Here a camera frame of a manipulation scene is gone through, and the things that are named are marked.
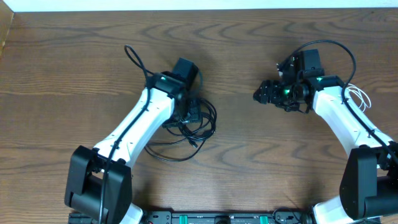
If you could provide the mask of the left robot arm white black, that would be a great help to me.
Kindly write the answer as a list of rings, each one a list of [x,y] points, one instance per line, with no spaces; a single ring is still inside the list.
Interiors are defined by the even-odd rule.
[[[141,96],[106,138],[72,154],[65,205],[98,223],[139,223],[143,209],[132,203],[132,168],[155,131],[175,111],[178,94],[188,85],[156,73]]]

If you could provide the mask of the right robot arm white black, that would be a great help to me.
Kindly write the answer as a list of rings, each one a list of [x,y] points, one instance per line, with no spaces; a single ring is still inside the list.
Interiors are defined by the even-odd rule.
[[[285,111],[301,104],[314,110],[331,128],[346,154],[338,196],[313,206],[314,223],[356,223],[397,213],[397,143],[380,131],[343,92],[337,76],[292,83],[264,80],[254,100]]]

